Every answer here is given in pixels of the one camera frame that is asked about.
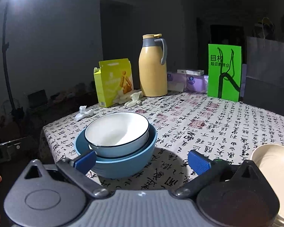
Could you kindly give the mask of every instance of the yellow-green box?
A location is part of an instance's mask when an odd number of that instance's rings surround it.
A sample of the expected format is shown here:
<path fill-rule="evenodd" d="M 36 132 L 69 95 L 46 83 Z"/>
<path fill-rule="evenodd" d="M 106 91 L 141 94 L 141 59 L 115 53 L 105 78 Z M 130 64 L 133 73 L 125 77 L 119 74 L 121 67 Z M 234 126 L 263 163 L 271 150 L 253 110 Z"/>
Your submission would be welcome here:
<path fill-rule="evenodd" d="M 99 106 L 109 107 L 118 93 L 133 90 L 131 65 L 128 59 L 99 61 L 100 68 L 94 69 L 94 80 Z"/>

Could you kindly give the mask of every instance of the white bowl with black rim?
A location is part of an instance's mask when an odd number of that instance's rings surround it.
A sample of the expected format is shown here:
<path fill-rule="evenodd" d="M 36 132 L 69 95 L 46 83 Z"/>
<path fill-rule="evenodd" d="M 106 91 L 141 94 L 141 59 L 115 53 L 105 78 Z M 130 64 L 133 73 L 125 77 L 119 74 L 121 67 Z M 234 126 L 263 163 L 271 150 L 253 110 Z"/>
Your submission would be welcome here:
<path fill-rule="evenodd" d="M 84 133 L 97 156 L 116 158 L 139 150 L 148 138 L 149 122 L 143 115 L 113 113 L 91 122 Z"/>

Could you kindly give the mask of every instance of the white bowl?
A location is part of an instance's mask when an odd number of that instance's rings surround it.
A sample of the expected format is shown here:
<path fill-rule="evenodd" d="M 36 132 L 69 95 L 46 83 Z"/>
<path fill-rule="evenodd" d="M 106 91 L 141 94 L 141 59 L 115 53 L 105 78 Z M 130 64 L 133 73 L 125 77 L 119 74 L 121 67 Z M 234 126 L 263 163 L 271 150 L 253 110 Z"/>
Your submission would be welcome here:
<path fill-rule="evenodd" d="M 280 210 L 275 223 L 284 226 L 284 146 L 264 144 L 253 151 L 255 162 L 280 201 Z"/>
<path fill-rule="evenodd" d="M 85 139 L 101 157 L 115 158 L 141 148 L 148 138 L 149 122 L 136 113 L 113 113 L 91 122 Z"/>

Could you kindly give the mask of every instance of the crumpled tissue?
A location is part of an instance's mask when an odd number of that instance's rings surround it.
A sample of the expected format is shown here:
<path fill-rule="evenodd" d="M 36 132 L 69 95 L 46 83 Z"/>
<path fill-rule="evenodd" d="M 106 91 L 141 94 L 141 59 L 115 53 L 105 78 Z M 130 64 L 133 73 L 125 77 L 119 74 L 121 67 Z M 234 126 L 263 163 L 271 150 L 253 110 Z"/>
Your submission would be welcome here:
<path fill-rule="evenodd" d="M 124 104 L 126 107 L 132 107 L 136 104 L 140 104 L 141 100 L 140 98 L 143 97 L 142 91 L 133 90 L 131 92 L 128 92 L 126 94 L 123 94 L 123 91 L 120 90 L 117 93 L 116 98 L 113 100 L 113 103 L 119 103 Z"/>
<path fill-rule="evenodd" d="M 77 122 L 85 117 L 92 116 L 93 114 L 93 109 L 86 110 L 86 106 L 80 106 L 79 113 L 75 116 L 75 121 Z"/>

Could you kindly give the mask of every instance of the gray paper bag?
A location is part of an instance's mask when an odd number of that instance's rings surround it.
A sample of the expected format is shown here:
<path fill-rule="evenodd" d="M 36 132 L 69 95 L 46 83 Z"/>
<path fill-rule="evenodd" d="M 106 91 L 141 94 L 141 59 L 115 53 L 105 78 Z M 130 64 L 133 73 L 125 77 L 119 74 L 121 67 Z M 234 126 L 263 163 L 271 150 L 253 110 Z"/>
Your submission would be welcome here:
<path fill-rule="evenodd" d="M 284 116 L 284 43 L 247 37 L 243 102 Z"/>

